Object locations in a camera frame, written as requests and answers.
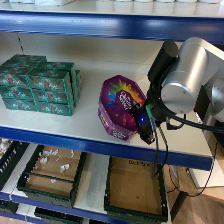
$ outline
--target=purple tin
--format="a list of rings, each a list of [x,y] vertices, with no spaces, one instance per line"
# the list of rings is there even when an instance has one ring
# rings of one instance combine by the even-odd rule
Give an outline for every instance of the purple tin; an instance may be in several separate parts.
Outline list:
[[[134,81],[121,75],[104,81],[100,98],[98,116],[109,135],[124,141],[137,131],[130,109],[136,103],[145,102],[145,95]]]

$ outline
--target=plastic tray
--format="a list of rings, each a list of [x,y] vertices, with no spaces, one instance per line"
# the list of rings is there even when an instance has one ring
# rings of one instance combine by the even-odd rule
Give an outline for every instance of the plastic tray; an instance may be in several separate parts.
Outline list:
[[[25,186],[43,149],[44,149],[43,145],[37,146],[35,152],[33,153],[30,161],[27,163],[26,168],[23,171],[18,181],[17,189],[19,191],[23,191],[31,200],[72,208],[74,205],[77,191],[78,191],[79,181],[80,181],[83,166],[85,163],[86,153],[81,153],[78,167],[77,167],[76,173],[74,174],[74,180],[72,181],[72,184],[73,184],[72,190],[70,191],[69,197],[66,197],[63,195],[49,193],[46,191],[30,189]]]
[[[53,224],[81,224],[82,218],[47,209],[36,208],[34,215],[41,218],[44,222]]]
[[[0,190],[9,179],[16,164],[21,159],[29,143],[14,141],[0,159]]]
[[[7,212],[7,213],[14,214],[14,213],[16,213],[18,206],[19,206],[19,204],[17,204],[17,203],[0,200],[0,211],[1,212]]]
[[[106,183],[106,191],[105,191],[105,197],[104,197],[104,209],[105,211],[107,211],[108,217],[112,219],[127,221],[130,223],[140,223],[140,224],[167,222],[168,208],[167,208],[166,191],[165,191],[162,171],[159,173],[157,177],[154,177],[154,178],[158,178],[158,182],[159,182],[158,188],[160,192],[160,203],[161,203],[161,210],[162,210],[161,215],[140,212],[140,211],[125,209],[125,208],[115,207],[110,205],[110,174],[111,174],[111,168],[112,168],[112,160],[113,160],[113,157],[110,157],[107,183]]]

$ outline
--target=blue shelf edge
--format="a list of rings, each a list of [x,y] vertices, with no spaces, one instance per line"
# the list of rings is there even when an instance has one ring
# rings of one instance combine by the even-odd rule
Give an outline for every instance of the blue shelf edge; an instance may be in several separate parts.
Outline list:
[[[110,155],[146,162],[153,162],[156,152],[155,149],[150,149],[150,146],[149,148],[133,147],[5,127],[0,127],[0,137],[22,142],[49,145],[52,147],[66,148],[70,150],[75,149],[82,152]],[[158,163],[163,163],[165,154],[165,151],[159,151]],[[211,157],[206,157],[169,152],[166,164],[201,170],[210,170],[212,155]]]
[[[74,216],[78,216],[78,217],[98,220],[98,221],[106,222],[106,223],[128,224],[127,222],[124,222],[124,221],[110,219],[107,217],[106,214],[81,210],[81,209],[77,209],[77,208],[66,208],[66,207],[62,207],[62,206],[58,206],[58,205],[47,204],[47,203],[43,203],[43,202],[30,200],[29,198],[25,198],[25,197],[21,197],[21,196],[17,196],[17,195],[12,195],[12,201],[15,203],[33,205],[33,206],[36,206],[39,208],[44,208],[44,209],[61,212],[61,213],[65,213],[65,214],[70,214],[70,215],[74,215]],[[32,218],[27,216],[27,221],[28,220],[31,220],[30,222],[32,222]]]
[[[224,44],[223,27],[224,18],[0,10],[1,32]]]
[[[10,201],[9,195],[3,192],[0,192],[0,200]]]

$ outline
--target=black cable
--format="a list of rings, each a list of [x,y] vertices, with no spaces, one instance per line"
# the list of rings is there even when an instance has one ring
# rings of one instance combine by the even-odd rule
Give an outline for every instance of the black cable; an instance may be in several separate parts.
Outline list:
[[[167,116],[173,118],[174,120],[177,120],[181,123],[184,123],[186,125],[195,127],[195,128],[199,128],[199,129],[203,129],[203,130],[207,130],[207,131],[212,131],[212,132],[219,132],[219,133],[224,133],[224,128],[218,128],[218,127],[213,127],[213,126],[209,126],[209,125],[204,125],[204,124],[198,124],[189,120],[184,120],[180,117],[177,117],[174,115],[173,112],[169,111],[166,106],[163,104],[163,102],[161,100],[159,100],[159,97],[155,96],[156,94],[156,87],[151,84],[150,85],[150,89],[149,91],[151,92],[152,95],[152,100],[154,105],[161,110],[164,114],[166,114]]]
[[[215,157],[216,157],[217,146],[218,146],[218,140],[216,141],[215,152],[214,152],[214,156],[213,156],[213,163],[212,163],[212,165],[211,165],[210,173],[209,173],[208,179],[207,179],[207,181],[206,181],[206,183],[205,183],[205,186],[204,186],[203,189],[202,189],[198,194],[196,194],[196,195],[190,195],[190,194],[188,194],[188,193],[182,191],[182,192],[183,192],[184,194],[186,194],[188,197],[192,197],[192,198],[194,198],[194,197],[197,197],[197,196],[201,195],[201,194],[204,192],[205,188],[207,187],[207,184],[208,184],[208,181],[209,181],[209,179],[210,179],[210,177],[211,177],[212,170],[213,170],[214,163],[215,163]],[[173,183],[174,187],[175,187],[178,191],[180,191],[180,189],[179,189],[179,188],[176,186],[176,184],[173,182],[173,179],[172,179],[172,176],[171,176],[171,173],[170,173],[170,167],[169,167],[169,174],[170,174],[170,180],[171,180],[171,182]]]
[[[160,169],[157,170],[157,172],[154,174],[154,176],[156,176],[156,175],[163,169],[164,165],[166,164],[167,157],[168,157],[168,144],[167,144],[167,141],[166,141],[166,137],[165,137],[165,135],[164,135],[164,133],[163,133],[162,128],[161,128],[160,126],[159,126],[158,128],[159,128],[160,134],[161,134],[161,136],[162,136],[162,138],[163,138],[163,141],[164,141],[164,143],[165,143],[165,145],[166,145],[166,155],[165,155],[165,159],[164,159],[164,161],[163,161],[163,163],[162,163]]]
[[[152,167],[152,172],[151,172],[151,177],[152,178],[155,176],[154,173],[155,173],[156,166],[157,166],[157,163],[158,163],[158,155],[159,155],[159,141],[158,141],[158,136],[157,136],[155,123],[153,125],[154,125],[153,129],[154,129],[155,140],[156,140],[156,154],[155,154],[155,159],[154,159],[154,162],[153,162],[153,167]]]

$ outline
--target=white wall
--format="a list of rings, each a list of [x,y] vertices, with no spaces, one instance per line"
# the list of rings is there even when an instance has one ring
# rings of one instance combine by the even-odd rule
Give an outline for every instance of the white wall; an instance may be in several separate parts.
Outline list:
[[[24,54],[46,55],[48,61],[72,61],[77,69],[97,68],[147,72],[162,41],[18,34]],[[1,62],[22,52],[17,34],[0,33]]]

